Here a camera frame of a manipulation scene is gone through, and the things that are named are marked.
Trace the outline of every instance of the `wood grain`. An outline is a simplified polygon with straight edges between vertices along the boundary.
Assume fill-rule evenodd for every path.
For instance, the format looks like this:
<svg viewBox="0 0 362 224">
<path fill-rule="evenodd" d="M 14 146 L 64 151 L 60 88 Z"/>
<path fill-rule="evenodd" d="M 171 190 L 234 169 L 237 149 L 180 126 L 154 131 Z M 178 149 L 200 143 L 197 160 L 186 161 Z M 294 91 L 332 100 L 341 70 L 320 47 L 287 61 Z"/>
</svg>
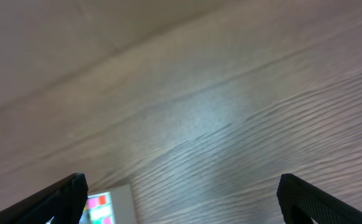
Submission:
<svg viewBox="0 0 362 224">
<path fill-rule="evenodd" d="M 0 209 L 71 172 L 139 223 L 281 223 L 292 172 L 362 210 L 362 1 L 235 1 L 0 109 Z"/>
</svg>

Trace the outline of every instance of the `pink square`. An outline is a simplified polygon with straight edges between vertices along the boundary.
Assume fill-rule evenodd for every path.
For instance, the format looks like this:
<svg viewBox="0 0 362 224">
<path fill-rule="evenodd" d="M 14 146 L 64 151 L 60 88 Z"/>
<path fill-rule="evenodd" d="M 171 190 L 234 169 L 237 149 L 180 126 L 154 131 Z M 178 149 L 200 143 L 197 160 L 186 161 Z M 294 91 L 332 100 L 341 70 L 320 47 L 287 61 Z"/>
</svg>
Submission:
<svg viewBox="0 0 362 224">
<path fill-rule="evenodd" d="M 87 204 L 89 209 L 97 207 L 99 204 L 98 197 L 89 198 Z"/>
<path fill-rule="evenodd" d="M 111 217 L 106 217 L 102 220 L 102 224 L 112 224 Z"/>
</svg>

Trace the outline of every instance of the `brown wooden floor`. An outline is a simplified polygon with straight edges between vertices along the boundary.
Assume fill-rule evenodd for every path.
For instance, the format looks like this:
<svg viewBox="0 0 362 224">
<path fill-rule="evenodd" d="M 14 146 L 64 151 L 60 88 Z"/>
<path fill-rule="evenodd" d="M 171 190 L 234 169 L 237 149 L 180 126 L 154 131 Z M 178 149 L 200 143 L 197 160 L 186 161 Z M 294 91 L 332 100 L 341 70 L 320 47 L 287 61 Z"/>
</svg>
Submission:
<svg viewBox="0 0 362 224">
<path fill-rule="evenodd" d="M 0 210 L 73 172 L 139 223 L 282 223 L 286 172 L 362 210 L 362 0 L 209 3 L 1 98 Z"/>
</svg>

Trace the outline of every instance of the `wooden surface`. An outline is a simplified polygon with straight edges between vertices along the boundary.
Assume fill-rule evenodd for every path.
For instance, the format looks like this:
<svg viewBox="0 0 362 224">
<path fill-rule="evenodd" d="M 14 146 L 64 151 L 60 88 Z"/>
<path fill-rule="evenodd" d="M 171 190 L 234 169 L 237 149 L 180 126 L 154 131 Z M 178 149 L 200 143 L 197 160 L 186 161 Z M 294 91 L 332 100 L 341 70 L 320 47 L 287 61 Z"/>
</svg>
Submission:
<svg viewBox="0 0 362 224">
<path fill-rule="evenodd" d="M 72 172 L 139 223 L 282 223 L 291 172 L 362 210 L 362 1 L 232 1 L 0 107 L 0 210 Z"/>
</svg>

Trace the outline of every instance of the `black object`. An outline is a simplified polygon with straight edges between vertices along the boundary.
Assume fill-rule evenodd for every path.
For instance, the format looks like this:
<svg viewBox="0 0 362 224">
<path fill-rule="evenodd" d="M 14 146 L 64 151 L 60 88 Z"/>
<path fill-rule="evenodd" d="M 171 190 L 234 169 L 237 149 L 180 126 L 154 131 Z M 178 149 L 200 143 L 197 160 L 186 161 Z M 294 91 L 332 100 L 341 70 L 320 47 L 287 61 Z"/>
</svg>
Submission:
<svg viewBox="0 0 362 224">
<path fill-rule="evenodd" d="M 286 224 L 362 224 L 362 212 L 293 174 L 283 174 L 277 197 Z"/>
<path fill-rule="evenodd" d="M 0 212 L 0 224 L 76 224 L 87 202 L 84 174 L 72 174 Z"/>
</svg>

